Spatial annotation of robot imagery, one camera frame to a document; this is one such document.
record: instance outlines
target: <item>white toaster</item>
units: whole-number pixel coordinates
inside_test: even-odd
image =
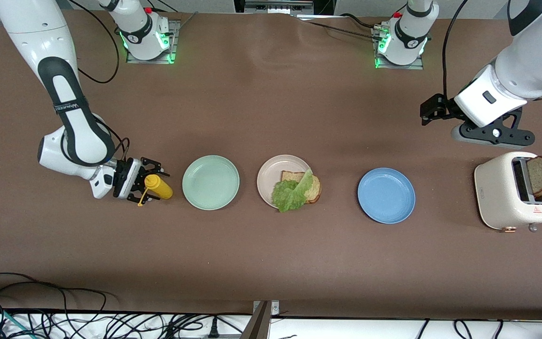
[[[493,229],[515,232],[542,223],[542,196],[535,198],[526,161],[529,152],[509,152],[478,165],[474,171],[476,199],[482,221]]]

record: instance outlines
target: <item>brown paper tablecloth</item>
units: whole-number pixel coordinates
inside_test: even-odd
[[[80,67],[108,77],[103,29],[81,11],[64,15]],[[476,207],[474,168],[507,150],[454,141],[455,121],[420,124],[420,103],[441,91],[447,24],[432,28],[425,70],[402,71],[375,69],[363,38],[286,15],[198,14],[176,64],[123,62],[103,85],[81,76],[93,112],[131,138],[129,156],[171,175],[175,196],[143,208],[95,200],[85,180],[37,163],[39,140],[61,123],[0,28],[0,272],[114,292],[107,309],[248,312],[252,300],[279,299],[287,315],[542,318],[542,225],[500,234]],[[504,21],[456,22],[450,95],[510,41]],[[542,102],[524,110],[521,128],[536,134],[527,150],[542,154]],[[183,172],[207,154],[233,161],[241,179],[234,201],[212,212],[181,193]],[[256,174],[278,154],[311,165],[317,204],[279,214],[263,202]],[[415,187],[400,224],[376,223],[357,203],[360,178],[377,167]],[[6,295],[10,307],[62,307],[42,288]],[[69,307],[98,302],[80,294]]]

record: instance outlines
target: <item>lettuce leaf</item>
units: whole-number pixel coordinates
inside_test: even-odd
[[[298,210],[305,204],[305,202],[307,202],[305,192],[307,192],[311,186],[311,169],[305,172],[300,182],[294,180],[280,181],[275,184],[273,194],[271,195],[273,198],[273,204],[282,213],[289,210]]]

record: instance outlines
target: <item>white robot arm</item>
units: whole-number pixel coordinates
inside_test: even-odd
[[[114,143],[89,110],[71,33],[55,0],[41,0],[38,6],[32,0],[0,0],[0,19],[64,124],[64,154],[87,167],[109,161]]]
[[[156,58],[168,48],[159,43],[160,32],[165,32],[161,30],[168,27],[166,18],[146,14],[138,0],[100,0],[100,4],[114,17],[123,36],[128,37],[126,45],[133,56]],[[138,202],[131,191],[143,192],[144,177],[163,170],[159,163],[146,158],[123,161],[113,157],[110,131],[91,112],[82,93],[74,44],[56,0],[0,0],[0,19],[48,91],[54,111],[63,123],[41,139],[39,164],[88,180],[96,198],[103,198],[114,188],[114,197]]]
[[[408,0],[401,17],[392,17],[382,26],[389,26],[386,42],[379,54],[396,65],[409,65],[422,52],[428,32],[438,17],[438,4],[433,0]]]
[[[509,0],[511,45],[483,67],[453,99],[436,94],[420,107],[422,125],[458,118],[452,136],[460,141],[523,148],[534,142],[517,129],[521,107],[542,98],[542,0]],[[503,124],[512,116],[511,127]]]

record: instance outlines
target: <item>blue plate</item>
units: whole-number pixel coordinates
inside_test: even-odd
[[[415,206],[409,179],[392,168],[373,169],[359,182],[359,204],[375,221],[395,224],[407,219]]]

